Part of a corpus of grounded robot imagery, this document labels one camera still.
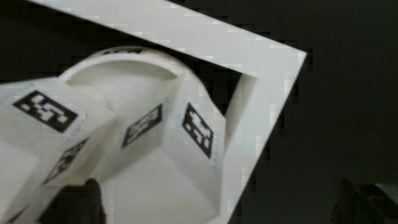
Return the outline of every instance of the white frame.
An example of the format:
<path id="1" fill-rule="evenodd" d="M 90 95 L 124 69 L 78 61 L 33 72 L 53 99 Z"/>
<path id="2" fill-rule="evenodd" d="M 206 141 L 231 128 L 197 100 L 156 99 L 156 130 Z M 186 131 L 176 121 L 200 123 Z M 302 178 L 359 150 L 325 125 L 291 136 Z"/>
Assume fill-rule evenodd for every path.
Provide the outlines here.
<path id="1" fill-rule="evenodd" d="M 165 0 L 30 0 L 241 73 L 227 110 L 225 224 L 303 63 L 298 51 Z"/>

